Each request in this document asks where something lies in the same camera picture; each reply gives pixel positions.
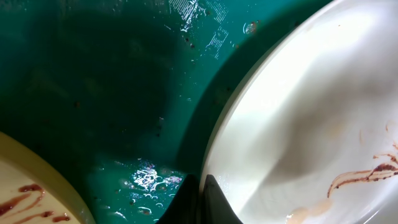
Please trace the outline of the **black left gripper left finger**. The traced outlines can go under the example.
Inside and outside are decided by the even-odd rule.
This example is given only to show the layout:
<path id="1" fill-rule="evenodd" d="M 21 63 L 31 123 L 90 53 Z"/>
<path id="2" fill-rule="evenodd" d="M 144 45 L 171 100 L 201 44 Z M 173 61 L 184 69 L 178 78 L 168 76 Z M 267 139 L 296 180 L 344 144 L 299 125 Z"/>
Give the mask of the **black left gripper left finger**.
<path id="1" fill-rule="evenodd" d="M 198 189 L 198 179 L 194 175 L 188 174 L 156 224 L 195 224 Z"/>

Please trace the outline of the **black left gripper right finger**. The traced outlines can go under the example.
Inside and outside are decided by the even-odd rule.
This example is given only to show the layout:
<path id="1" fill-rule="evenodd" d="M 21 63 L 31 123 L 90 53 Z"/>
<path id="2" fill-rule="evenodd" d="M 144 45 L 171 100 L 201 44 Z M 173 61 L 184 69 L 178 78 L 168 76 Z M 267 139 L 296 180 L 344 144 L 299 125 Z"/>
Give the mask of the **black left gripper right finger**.
<path id="1" fill-rule="evenodd" d="M 207 175 L 200 197 L 201 224 L 243 224 L 233 212 L 213 175 Z"/>

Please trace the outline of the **white plate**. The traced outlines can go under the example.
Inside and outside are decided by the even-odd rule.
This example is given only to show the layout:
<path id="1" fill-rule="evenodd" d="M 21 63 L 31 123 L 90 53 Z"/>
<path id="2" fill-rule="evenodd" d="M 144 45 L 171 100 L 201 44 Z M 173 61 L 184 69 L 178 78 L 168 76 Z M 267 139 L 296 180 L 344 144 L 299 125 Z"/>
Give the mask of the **white plate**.
<path id="1" fill-rule="evenodd" d="M 207 175 L 242 223 L 396 223 L 397 2 L 332 1 L 262 58 Z"/>

